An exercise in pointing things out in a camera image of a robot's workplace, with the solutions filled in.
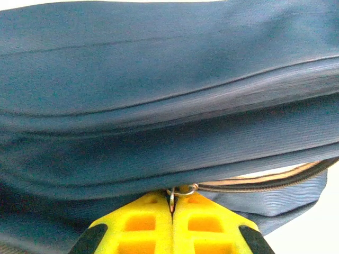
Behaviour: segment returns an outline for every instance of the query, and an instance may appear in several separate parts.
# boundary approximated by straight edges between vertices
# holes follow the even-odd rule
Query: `yellow plastic object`
[[[96,220],[108,230],[95,254],[170,254],[172,216],[163,192],[152,192]]]
[[[194,193],[179,198],[173,216],[173,254],[252,254],[240,225],[257,225]]]

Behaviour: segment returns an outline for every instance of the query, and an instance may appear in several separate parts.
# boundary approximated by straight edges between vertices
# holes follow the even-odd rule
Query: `zipper ring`
[[[167,189],[167,194],[171,197],[176,196],[176,197],[187,197],[192,195],[194,192],[196,192],[199,188],[198,184],[190,184],[188,186],[188,191],[187,192],[177,192],[175,191],[175,187],[173,187],[172,189]]]

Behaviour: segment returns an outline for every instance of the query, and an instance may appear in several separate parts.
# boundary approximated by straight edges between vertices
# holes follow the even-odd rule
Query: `padded fabric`
[[[338,30],[334,0],[1,11],[0,242],[62,253],[147,191],[339,156]],[[215,198],[268,233],[312,181]]]

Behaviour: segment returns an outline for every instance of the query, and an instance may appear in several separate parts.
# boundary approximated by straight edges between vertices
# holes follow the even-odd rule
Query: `zipper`
[[[339,157],[303,164],[290,171],[258,177],[238,176],[199,184],[199,190],[208,192],[267,192],[294,186],[325,172],[339,161]]]

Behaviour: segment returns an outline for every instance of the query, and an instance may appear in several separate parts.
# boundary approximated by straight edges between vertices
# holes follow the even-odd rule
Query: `zipper track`
[[[199,184],[199,190],[207,192],[268,192],[276,191],[282,188],[294,186],[312,179],[321,173],[325,172],[330,166],[339,161],[339,157],[322,160],[318,164],[310,167],[309,169],[302,171],[296,175],[286,177],[283,179],[269,180],[255,184],[230,184],[230,185],[208,185],[206,183]]]

